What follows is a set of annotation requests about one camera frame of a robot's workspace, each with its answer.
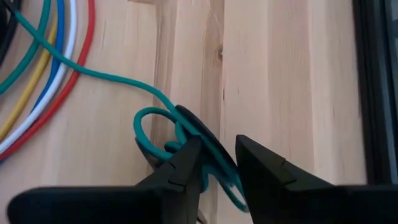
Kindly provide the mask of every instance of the black cable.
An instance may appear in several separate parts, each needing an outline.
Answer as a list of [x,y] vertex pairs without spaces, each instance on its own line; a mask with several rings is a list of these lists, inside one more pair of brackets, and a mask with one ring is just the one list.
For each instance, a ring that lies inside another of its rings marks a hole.
[[[14,0],[13,5],[16,9],[20,10],[22,5],[22,0]],[[0,2],[1,10],[3,11],[5,7],[6,6],[1,1]],[[1,12],[1,14],[2,17],[7,16],[5,11]],[[17,20],[15,19],[14,15],[11,14],[8,24],[6,24],[5,27],[2,27],[6,30],[6,32],[5,35],[1,38],[1,43],[0,43],[0,67],[4,61],[4,58],[6,58],[8,48],[11,45],[12,39],[14,38],[14,34],[17,29],[17,25],[18,25]]]

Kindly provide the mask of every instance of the wire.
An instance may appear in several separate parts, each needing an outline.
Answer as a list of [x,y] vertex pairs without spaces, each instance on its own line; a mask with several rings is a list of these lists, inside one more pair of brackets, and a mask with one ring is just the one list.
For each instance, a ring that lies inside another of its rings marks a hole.
[[[51,9],[51,0],[45,0],[43,2],[43,10],[42,15],[40,17],[39,28],[37,31],[41,36],[44,35],[45,28],[47,26],[47,22],[50,16]],[[0,95],[2,95],[7,89],[18,79],[18,77],[24,72],[30,61],[33,59],[36,54],[37,49],[39,48],[39,43],[36,40],[33,40],[30,45],[28,51],[25,56],[19,62],[17,67],[11,72],[11,74],[0,84]]]
[[[136,132],[136,140],[143,146],[143,148],[148,150],[148,153],[151,155],[155,156],[156,158],[162,159],[163,161],[166,161],[172,157],[172,153],[163,151],[157,147],[155,147],[148,139],[148,137],[145,135],[145,133],[142,130],[141,126],[141,118],[149,113],[160,113],[172,121],[175,121],[176,126],[181,125],[183,126],[190,134],[192,135],[197,135],[200,136],[203,140],[203,142],[206,145],[206,148],[209,150],[209,152],[213,155],[213,157],[216,159],[216,161],[219,163],[220,167],[223,169],[224,173],[227,175],[226,177],[220,177],[217,175],[217,170],[214,167],[210,167],[211,170],[206,170],[210,169],[208,167],[204,167],[203,171],[206,172],[207,174],[212,174],[214,175],[218,182],[221,184],[223,187],[224,191],[226,192],[227,196],[229,199],[237,206],[240,210],[244,212],[248,212],[248,207],[244,203],[242,203],[237,196],[233,193],[231,190],[231,186],[234,185],[236,188],[239,190],[239,193],[243,196],[243,188],[242,188],[242,183],[239,179],[239,175],[236,170],[234,170],[233,167],[229,166],[228,162],[223,158],[221,152],[217,147],[199,130],[197,130],[196,127],[192,123],[190,123],[184,116],[182,116],[174,107],[173,103],[158,89],[154,88],[153,86],[147,85],[143,82],[140,82],[138,80],[131,80],[129,78],[125,77],[120,77],[117,75],[111,75],[103,72],[97,72],[94,70],[87,69],[85,67],[82,67],[75,62],[72,62],[68,58],[65,58],[62,54],[58,53],[57,50],[52,47],[43,37],[40,35],[34,27],[24,18],[24,16],[15,10],[10,3],[9,0],[2,0],[4,3],[6,3],[6,6],[12,11],[12,13],[15,14],[16,19],[18,22],[30,33],[32,36],[39,41],[44,48],[46,48],[54,57],[57,57],[62,63],[68,65],[69,67],[75,69],[76,71],[83,73],[85,75],[89,75],[95,78],[100,78],[103,80],[108,80],[111,82],[116,82],[116,83],[123,83],[131,86],[135,86],[138,88],[141,88],[145,91],[148,91],[149,93],[152,93],[155,95],[163,104],[165,107],[169,110],[163,110],[160,108],[144,108],[143,110],[139,111],[138,114],[134,117],[134,123],[133,123],[133,128],[134,131]],[[0,159],[3,159],[6,154],[4,151],[12,144],[15,142],[16,137],[20,136],[20,132],[24,132],[26,129],[23,128],[18,128],[14,133],[11,134],[10,137],[8,137],[3,143],[0,144]]]
[[[88,52],[90,51],[91,43],[93,41],[94,36],[94,28],[95,28],[95,4],[94,0],[88,0],[88,26],[85,41],[83,43],[83,47],[81,49],[79,58],[77,60],[77,64],[84,65],[86,62],[86,58]],[[72,92],[73,87],[79,79],[79,73],[75,70],[71,74],[67,84],[63,87],[60,94],[54,99],[54,102],[51,104],[49,109],[40,116],[36,122],[14,143],[12,144],[4,155],[11,155],[15,153],[26,141],[28,141],[54,114],[57,110],[63,105],[67,96]]]
[[[58,11],[58,17],[60,19],[58,20],[57,39],[55,40],[55,48],[58,50],[58,52],[62,52],[63,36],[65,35],[64,34],[65,33],[65,15],[64,15],[65,14],[65,6],[63,5],[63,0],[57,0],[57,11]],[[47,79],[47,83],[45,84],[42,92],[40,93],[38,99],[36,100],[36,102],[32,108],[32,111],[34,110],[34,108],[36,108],[36,106],[42,100],[45,93],[49,90],[50,85],[54,81],[55,75],[57,74],[59,67],[60,67],[60,61],[57,60],[56,58],[53,58],[49,78]]]
[[[67,47],[64,52],[64,58],[69,58],[72,56],[73,46],[75,45],[76,41],[76,31],[77,31],[77,24],[76,24],[76,0],[69,0],[70,3],[70,26],[69,26],[69,35],[67,41]],[[0,153],[3,153],[12,143],[14,143],[36,120],[37,117],[43,112],[44,108],[47,106],[49,101],[54,96],[55,92],[57,91],[58,87],[60,86],[63,76],[67,67],[65,64],[61,64],[58,72],[52,82],[49,90],[44,95],[43,99],[40,103],[36,106],[36,108],[28,115],[26,120],[8,137],[0,144]]]
[[[57,33],[57,17],[55,16],[54,21],[52,22],[50,34],[48,40],[50,44],[53,44],[55,41],[55,36]],[[43,74],[44,69],[47,66],[47,63],[50,59],[50,53],[47,50],[43,50],[42,54],[40,55],[39,61],[33,71],[33,75],[29,80],[29,83],[26,85],[25,90],[22,92],[21,97],[19,98],[18,102],[15,104],[14,108],[11,111],[11,114],[8,116],[6,122],[0,129],[0,141],[2,141],[8,132],[11,130],[12,126],[21,115],[24,107],[26,106],[32,92],[34,91],[37,83],[40,80],[40,77]]]
[[[14,0],[15,7],[20,10],[22,1],[21,0]],[[17,29],[18,21],[15,19],[14,15],[11,15],[10,20],[8,21],[8,25],[6,26],[7,32],[6,35],[4,36],[4,39],[2,40],[1,46],[0,46],[0,67],[6,58],[7,51],[9,46],[11,45],[11,42],[14,38],[15,31]]]

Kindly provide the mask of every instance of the black frame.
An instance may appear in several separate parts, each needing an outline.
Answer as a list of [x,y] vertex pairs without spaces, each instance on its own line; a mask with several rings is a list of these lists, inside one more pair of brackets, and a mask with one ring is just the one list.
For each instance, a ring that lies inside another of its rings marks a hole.
[[398,64],[391,3],[391,0],[353,0],[369,184],[398,184]]

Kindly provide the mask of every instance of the wood grain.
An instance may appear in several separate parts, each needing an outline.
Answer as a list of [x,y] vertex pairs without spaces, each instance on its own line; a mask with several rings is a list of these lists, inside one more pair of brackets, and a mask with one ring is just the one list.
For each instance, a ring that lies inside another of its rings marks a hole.
[[[77,2],[74,60],[87,25],[86,1]],[[22,5],[35,25],[41,3]],[[351,1],[96,0],[96,10],[88,68],[161,89],[200,117],[233,157],[235,135],[245,134],[330,182],[365,183]],[[31,40],[18,27],[0,80]],[[0,97],[0,122],[31,68]],[[153,105],[162,106],[141,90],[82,76],[51,122],[0,167],[0,223],[9,199],[25,189],[143,179],[150,169],[134,142],[132,119]],[[161,117],[144,120],[160,147],[174,138],[173,128]],[[200,208],[211,224],[250,223],[214,179]]]

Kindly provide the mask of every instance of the teal wire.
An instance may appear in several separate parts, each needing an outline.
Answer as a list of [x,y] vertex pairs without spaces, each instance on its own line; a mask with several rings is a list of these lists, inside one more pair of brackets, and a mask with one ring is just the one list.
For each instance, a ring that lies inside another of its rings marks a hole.
[[[97,72],[94,70],[87,69],[85,67],[82,67],[75,62],[72,62],[71,60],[65,58],[62,54],[57,52],[57,50],[49,44],[46,39],[43,37],[43,35],[40,35],[35,28],[24,18],[24,16],[18,12],[13,10],[12,13],[14,13],[16,19],[21,23],[21,25],[38,41],[40,44],[43,45],[45,49],[47,49],[55,58],[59,59],[62,63],[65,65],[68,65],[69,67],[73,68],[74,70],[91,76],[95,78],[100,78],[103,80],[108,80],[111,82],[116,82],[116,83],[123,83],[131,86],[138,87],[140,89],[143,89],[145,91],[148,91],[149,93],[152,93],[155,95],[163,104],[165,107],[169,110],[163,110],[160,108],[144,108],[143,110],[140,110],[134,117],[134,122],[133,122],[133,127],[134,131],[136,132],[136,139],[139,141],[144,148],[146,148],[150,154],[155,156],[156,158],[159,158],[163,161],[167,161],[172,157],[172,153],[163,151],[157,147],[155,147],[148,139],[148,137],[145,135],[144,130],[141,125],[142,118],[147,115],[147,114],[152,114],[152,113],[159,113],[168,119],[172,120],[174,123],[180,123],[179,125],[182,125],[186,130],[188,130],[192,135],[198,135],[202,138],[203,142],[206,144],[207,148],[210,150],[210,152],[213,154],[215,159],[220,163],[220,166],[223,168],[224,172],[227,174],[228,179],[227,180],[219,180],[219,181],[224,181],[220,182],[221,186],[223,187],[224,191],[228,195],[228,197],[231,199],[231,201],[237,206],[240,210],[244,212],[248,212],[248,208],[245,204],[243,204],[232,192],[230,189],[231,185],[235,185],[236,188],[239,190],[240,194],[243,195],[243,188],[241,181],[239,179],[238,173],[228,165],[228,163],[223,159],[223,156],[221,155],[220,151],[217,150],[216,146],[209,141],[209,139],[203,135],[199,130],[197,130],[196,127],[194,127],[193,124],[191,124],[188,120],[186,120],[174,107],[173,103],[158,89],[154,88],[153,86],[147,85],[143,82],[140,82],[138,80],[131,80],[129,78],[124,78],[120,77],[117,75],[111,75],[103,72]],[[177,138],[179,138],[179,141],[184,141],[184,137],[182,136],[183,134],[181,133],[181,129],[179,128],[176,130],[177,133]],[[206,170],[206,173],[210,173],[211,175],[214,175],[217,177],[218,174],[212,173],[215,172],[214,169],[206,168],[204,166],[204,169]]]
[[[39,27],[37,32],[43,36],[45,32],[45,28],[47,26],[47,22],[50,17],[50,9],[51,9],[51,0],[45,0],[43,2],[43,10],[42,15],[40,16]],[[32,61],[34,55],[36,54],[37,49],[39,48],[40,43],[36,40],[32,41],[28,51],[25,56],[19,62],[17,67],[10,73],[10,75],[0,84],[0,95],[8,90],[8,88],[20,77],[20,75],[24,72],[28,64]]]

